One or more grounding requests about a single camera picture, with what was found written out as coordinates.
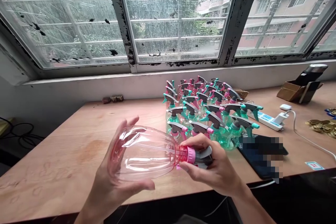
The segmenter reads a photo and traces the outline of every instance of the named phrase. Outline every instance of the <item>table stain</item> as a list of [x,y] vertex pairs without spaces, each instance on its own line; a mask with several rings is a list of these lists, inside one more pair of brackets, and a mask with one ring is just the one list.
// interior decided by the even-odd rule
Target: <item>table stain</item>
[[104,146],[104,141],[101,140],[93,140],[88,145],[86,145],[79,152],[78,163],[83,164],[85,162],[91,161],[101,150],[102,146]]

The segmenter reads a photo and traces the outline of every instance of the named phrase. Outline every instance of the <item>wooden table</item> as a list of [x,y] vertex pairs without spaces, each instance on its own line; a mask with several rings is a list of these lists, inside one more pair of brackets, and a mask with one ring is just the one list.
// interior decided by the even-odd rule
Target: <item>wooden table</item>
[[[264,106],[263,112],[274,117],[281,112],[281,104],[292,105],[297,112],[297,130],[336,153],[335,139],[313,132],[305,125],[305,121],[310,119],[331,119],[324,109],[335,107],[335,87],[336,83],[326,83],[307,105],[292,104],[277,98],[278,87],[253,90],[248,99]],[[138,125],[165,130],[165,104],[162,104],[162,99],[85,104],[0,178],[0,223],[79,212],[118,124],[123,118],[137,114],[140,116]],[[336,167],[331,155],[294,134],[292,115],[285,123],[282,132],[273,131],[263,124],[260,129],[253,131],[256,134],[283,137],[284,146],[289,152],[283,162],[284,176],[312,172],[305,164],[308,161],[316,161],[326,169]],[[244,182],[260,181],[238,150],[227,154]],[[174,170],[154,182],[155,191],[141,192],[125,204],[211,189],[192,181],[182,170]]]

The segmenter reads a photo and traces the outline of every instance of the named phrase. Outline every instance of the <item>window glass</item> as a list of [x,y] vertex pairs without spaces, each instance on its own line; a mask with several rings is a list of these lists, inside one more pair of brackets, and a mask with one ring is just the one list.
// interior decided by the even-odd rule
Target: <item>window glass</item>
[[126,0],[138,62],[218,58],[231,0]]
[[254,0],[236,57],[302,53],[302,45],[327,2]]
[[42,68],[127,63],[111,0],[1,0]]

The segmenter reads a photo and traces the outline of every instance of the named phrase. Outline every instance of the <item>pink spray bottle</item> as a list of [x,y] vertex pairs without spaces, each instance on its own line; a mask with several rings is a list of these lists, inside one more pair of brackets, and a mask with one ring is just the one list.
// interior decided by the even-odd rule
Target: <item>pink spray bottle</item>
[[114,142],[107,169],[120,181],[155,179],[184,161],[206,168],[212,164],[211,153],[210,147],[196,151],[162,131],[134,125],[124,128]]

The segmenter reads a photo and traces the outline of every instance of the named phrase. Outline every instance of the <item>black cable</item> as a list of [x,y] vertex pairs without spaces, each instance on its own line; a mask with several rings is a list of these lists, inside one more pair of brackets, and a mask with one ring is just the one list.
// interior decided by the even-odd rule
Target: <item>black cable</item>
[[[24,149],[28,149],[28,150],[32,150],[34,147],[36,147],[36,143],[33,141],[33,139],[39,140],[40,142],[42,140],[44,140],[44,137],[39,136],[39,135],[35,135],[32,134],[33,130],[34,130],[34,125],[28,122],[24,122],[24,123],[19,123],[19,124],[12,124],[10,121],[8,121],[5,118],[0,117],[1,120],[5,121],[6,123],[9,124],[9,132],[7,134],[5,134],[4,136],[0,137],[0,139],[8,139],[8,138],[18,138],[17,142],[18,144],[24,148]],[[17,134],[15,133],[15,128],[18,126],[22,126],[22,125],[29,125],[30,129],[23,133],[23,134]]]

